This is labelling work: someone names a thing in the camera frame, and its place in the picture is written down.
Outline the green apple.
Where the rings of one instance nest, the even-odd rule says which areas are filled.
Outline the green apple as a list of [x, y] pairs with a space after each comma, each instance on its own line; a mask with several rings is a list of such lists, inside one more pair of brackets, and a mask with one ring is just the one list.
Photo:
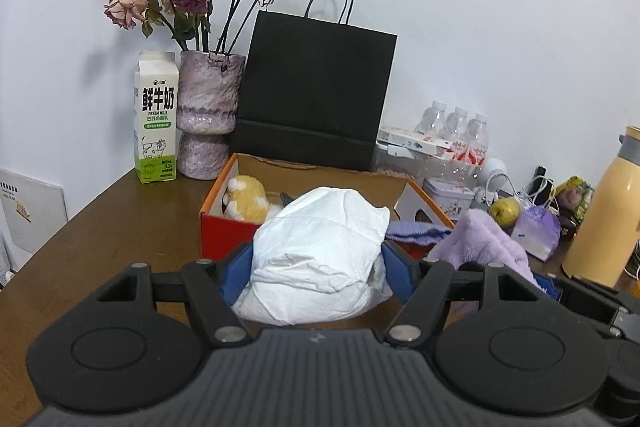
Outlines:
[[503, 230], [512, 229], [521, 214], [521, 204], [515, 197], [496, 200], [488, 210], [489, 216]]

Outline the left water bottle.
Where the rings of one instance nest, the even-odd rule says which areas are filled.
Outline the left water bottle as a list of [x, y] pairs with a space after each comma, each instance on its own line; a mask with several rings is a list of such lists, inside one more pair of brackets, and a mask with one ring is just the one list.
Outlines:
[[446, 104], [433, 101], [430, 107], [424, 110], [415, 132], [429, 138], [440, 138], [446, 127]]

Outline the purple tissue pack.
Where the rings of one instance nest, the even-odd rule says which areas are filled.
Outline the purple tissue pack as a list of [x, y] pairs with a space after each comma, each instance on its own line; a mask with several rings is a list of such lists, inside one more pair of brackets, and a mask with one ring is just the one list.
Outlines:
[[541, 206], [529, 206], [521, 211], [511, 233], [511, 239], [527, 254], [547, 261], [558, 248], [561, 225], [558, 216]]

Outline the white tin box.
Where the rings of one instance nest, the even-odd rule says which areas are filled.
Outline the white tin box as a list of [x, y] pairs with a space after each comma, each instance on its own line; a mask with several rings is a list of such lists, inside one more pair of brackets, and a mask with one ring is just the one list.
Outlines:
[[426, 178], [423, 190], [451, 221], [457, 221], [474, 199], [474, 192], [464, 184], [439, 178]]

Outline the white cloth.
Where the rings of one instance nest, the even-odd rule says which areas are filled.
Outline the white cloth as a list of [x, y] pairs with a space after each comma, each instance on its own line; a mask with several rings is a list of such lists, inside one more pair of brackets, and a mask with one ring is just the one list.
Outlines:
[[250, 277], [232, 309], [292, 326], [358, 317], [390, 299], [382, 246], [390, 210], [352, 188], [318, 187], [255, 233]]

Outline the right water bottle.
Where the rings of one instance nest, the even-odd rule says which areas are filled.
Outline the right water bottle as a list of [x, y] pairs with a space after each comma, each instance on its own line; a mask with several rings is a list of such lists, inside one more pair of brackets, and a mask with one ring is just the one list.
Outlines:
[[488, 118], [477, 113], [474, 118], [469, 121], [466, 127], [466, 149], [464, 160], [472, 166], [482, 167], [484, 165], [488, 145]]

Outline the red cardboard box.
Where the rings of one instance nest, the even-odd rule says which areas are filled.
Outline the red cardboard box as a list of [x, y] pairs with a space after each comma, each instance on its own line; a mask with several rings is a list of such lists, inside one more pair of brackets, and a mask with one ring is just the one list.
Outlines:
[[399, 221], [425, 221], [447, 229], [454, 222], [418, 182], [393, 172], [360, 172], [293, 164], [234, 154], [222, 168], [200, 210], [201, 254], [221, 260], [250, 241], [257, 229], [296, 198], [314, 188], [351, 188], [374, 207], [386, 207]]

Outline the purple fluffy headband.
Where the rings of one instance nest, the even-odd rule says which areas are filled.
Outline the purple fluffy headband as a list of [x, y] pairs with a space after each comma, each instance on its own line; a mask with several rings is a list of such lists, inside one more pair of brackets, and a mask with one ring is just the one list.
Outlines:
[[451, 233], [431, 249], [427, 258], [444, 260], [456, 269], [468, 262], [478, 265], [499, 262], [540, 289], [524, 248], [482, 210], [470, 209], [461, 216]]

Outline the white green milk carton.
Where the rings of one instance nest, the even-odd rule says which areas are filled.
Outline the white green milk carton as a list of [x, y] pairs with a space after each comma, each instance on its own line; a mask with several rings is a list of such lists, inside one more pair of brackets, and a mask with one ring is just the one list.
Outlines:
[[134, 169], [142, 184], [176, 179], [178, 87], [174, 52], [139, 54], [134, 73]]

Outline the flat white red box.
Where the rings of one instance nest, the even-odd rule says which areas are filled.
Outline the flat white red box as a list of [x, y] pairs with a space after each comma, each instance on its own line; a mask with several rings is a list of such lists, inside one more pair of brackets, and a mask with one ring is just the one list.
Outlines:
[[440, 139], [438, 136], [396, 127], [379, 127], [376, 139], [382, 143], [405, 147], [406, 150], [426, 155], [446, 156], [454, 153], [452, 144], [449, 141]]

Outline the yellow thermos jug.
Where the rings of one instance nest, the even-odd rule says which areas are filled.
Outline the yellow thermos jug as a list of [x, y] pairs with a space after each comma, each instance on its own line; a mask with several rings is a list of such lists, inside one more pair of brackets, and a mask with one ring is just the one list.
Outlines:
[[639, 240], [639, 129], [629, 126], [562, 262], [569, 277], [613, 287]]

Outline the yellow white plush toy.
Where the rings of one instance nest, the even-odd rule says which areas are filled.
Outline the yellow white plush toy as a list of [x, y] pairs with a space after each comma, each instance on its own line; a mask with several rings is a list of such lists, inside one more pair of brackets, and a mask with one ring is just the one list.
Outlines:
[[234, 221], [262, 225], [282, 210], [269, 202], [262, 182], [252, 176], [234, 176], [222, 196], [224, 217]]

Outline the colourful snack packet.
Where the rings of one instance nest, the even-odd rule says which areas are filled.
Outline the colourful snack packet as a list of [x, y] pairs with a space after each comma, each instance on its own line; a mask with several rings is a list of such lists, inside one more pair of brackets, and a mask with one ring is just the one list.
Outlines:
[[593, 192], [587, 181], [578, 176], [571, 176], [556, 189], [554, 197], [560, 213], [580, 225], [591, 204]]

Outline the middle water bottle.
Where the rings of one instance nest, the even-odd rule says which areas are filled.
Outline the middle water bottle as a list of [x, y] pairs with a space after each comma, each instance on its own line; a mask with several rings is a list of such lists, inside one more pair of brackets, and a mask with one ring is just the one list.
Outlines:
[[450, 144], [450, 150], [454, 153], [454, 159], [461, 160], [464, 157], [468, 142], [466, 142], [466, 123], [469, 112], [457, 106], [450, 113], [442, 129], [442, 139]]

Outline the water bottle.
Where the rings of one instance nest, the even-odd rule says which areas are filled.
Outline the water bottle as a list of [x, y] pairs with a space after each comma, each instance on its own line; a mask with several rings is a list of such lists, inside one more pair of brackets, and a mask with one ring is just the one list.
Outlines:
[[466, 127], [466, 149], [464, 160], [472, 166], [482, 167], [484, 165], [488, 145], [488, 118], [477, 113], [474, 118], [469, 121]]
[[469, 112], [457, 106], [450, 113], [442, 129], [442, 139], [450, 144], [450, 150], [454, 153], [454, 159], [461, 160], [464, 157], [468, 142], [466, 142], [466, 123]]
[[415, 132], [429, 138], [440, 138], [446, 127], [446, 104], [433, 101], [430, 107], [424, 110]]

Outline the black paper bag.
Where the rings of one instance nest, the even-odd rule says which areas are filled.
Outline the black paper bag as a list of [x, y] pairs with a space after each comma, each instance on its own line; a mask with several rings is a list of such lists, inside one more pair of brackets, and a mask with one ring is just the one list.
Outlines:
[[240, 86], [232, 152], [366, 171], [397, 38], [337, 22], [262, 11]]

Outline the white board on floor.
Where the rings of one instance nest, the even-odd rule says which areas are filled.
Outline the white board on floor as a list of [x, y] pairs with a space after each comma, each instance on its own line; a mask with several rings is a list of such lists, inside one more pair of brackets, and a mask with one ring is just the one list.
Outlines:
[[1, 208], [15, 271], [68, 222], [62, 186], [1, 170]]

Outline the purple textured vase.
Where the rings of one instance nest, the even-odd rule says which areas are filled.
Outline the purple textured vase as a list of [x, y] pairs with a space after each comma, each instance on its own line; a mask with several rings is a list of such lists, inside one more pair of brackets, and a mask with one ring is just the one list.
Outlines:
[[245, 57], [238, 54], [181, 53], [177, 168], [183, 176], [213, 180], [226, 165], [244, 66]]

